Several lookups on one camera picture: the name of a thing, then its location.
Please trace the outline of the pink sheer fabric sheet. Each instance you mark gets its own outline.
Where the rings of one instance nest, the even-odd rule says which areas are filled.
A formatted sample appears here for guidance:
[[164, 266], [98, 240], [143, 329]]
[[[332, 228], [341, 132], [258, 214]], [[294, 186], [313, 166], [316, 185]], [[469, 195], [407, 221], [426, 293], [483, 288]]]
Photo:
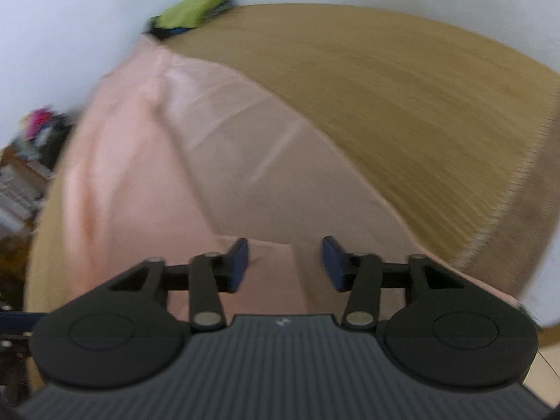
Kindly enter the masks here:
[[250, 267], [229, 314], [337, 314], [321, 239], [450, 262], [507, 189], [499, 150], [326, 53], [238, 71], [143, 37], [58, 165], [25, 306], [49, 312], [145, 258], [182, 264], [244, 236]]

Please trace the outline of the green folded garment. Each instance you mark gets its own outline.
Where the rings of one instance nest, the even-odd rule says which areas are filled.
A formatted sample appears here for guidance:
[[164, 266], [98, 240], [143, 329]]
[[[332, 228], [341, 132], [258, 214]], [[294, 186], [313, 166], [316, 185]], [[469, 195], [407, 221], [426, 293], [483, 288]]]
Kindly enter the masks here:
[[212, 16], [232, 7], [232, 0], [182, 0], [153, 19], [158, 29], [198, 28]]

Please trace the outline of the pile of colourful clothes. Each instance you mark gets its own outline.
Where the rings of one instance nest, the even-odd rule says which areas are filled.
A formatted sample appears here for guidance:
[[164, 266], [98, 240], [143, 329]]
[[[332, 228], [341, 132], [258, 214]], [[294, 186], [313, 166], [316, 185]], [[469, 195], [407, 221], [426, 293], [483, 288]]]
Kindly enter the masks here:
[[57, 112], [49, 106], [33, 110], [21, 120], [10, 147], [19, 158], [37, 161], [52, 171], [78, 116], [76, 112]]

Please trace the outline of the blue folded garment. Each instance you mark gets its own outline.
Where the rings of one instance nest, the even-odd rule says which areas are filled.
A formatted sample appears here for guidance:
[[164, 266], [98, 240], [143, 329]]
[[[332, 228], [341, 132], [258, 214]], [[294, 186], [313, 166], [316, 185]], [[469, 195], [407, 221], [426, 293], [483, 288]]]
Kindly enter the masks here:
[[153, 27], [149, 30], [149, 34], [156, 37], [160, 41], [175, 37], [177, 35], [189, 32], [189, 28], [158, 28]]

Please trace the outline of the wooden chair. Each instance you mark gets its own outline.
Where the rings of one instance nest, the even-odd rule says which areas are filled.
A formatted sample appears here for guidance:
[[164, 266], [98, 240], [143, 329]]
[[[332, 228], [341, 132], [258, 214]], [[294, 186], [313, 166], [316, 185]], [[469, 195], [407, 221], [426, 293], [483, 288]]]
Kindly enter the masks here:
[[33, 233], [43, 207], [51, 170], [36, 159], [25, 159], [13, 146], [1, 154], [1, 237]]

